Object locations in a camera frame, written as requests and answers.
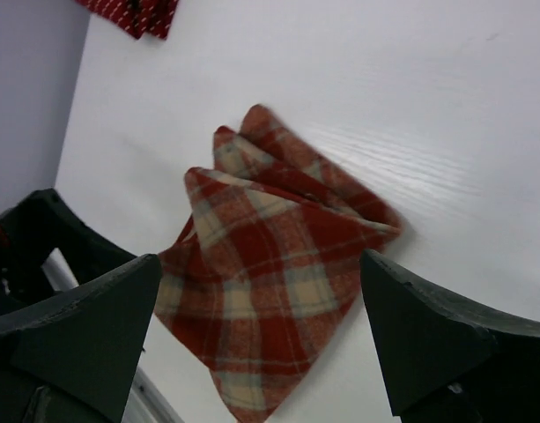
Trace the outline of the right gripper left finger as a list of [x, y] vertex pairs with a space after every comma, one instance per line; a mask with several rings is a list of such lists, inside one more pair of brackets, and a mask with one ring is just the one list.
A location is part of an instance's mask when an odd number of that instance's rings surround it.
[[161, 269], [144, 255], [0, 315], [0, 422], [119, 422]]

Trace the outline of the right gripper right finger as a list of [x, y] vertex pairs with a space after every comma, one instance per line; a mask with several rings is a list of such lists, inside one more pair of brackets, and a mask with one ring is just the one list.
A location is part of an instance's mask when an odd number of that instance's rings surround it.
[[540, 322], [487, 307], [367, 249], [367, 317], [403, 422], [540, 422]]

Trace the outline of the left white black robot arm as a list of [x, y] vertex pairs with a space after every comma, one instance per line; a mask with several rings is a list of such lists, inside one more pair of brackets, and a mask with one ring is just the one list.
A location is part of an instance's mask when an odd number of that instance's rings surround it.
[[42, 265], [60, 250], [80, 285], [135, 258], [87, 226], [53, 189], [0, 214], [0, 315], [55, 295]]

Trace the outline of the red white plaid skirt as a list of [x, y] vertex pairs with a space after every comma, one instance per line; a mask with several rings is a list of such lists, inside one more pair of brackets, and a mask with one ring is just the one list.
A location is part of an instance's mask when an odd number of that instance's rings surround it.
[[255, 105], [184, 177], [191, 214], [160, 256], [155, 315], [210, 371], [240, 422], [265, 421], [361, 292], [359, 257], [402, 232], [396, 211]]

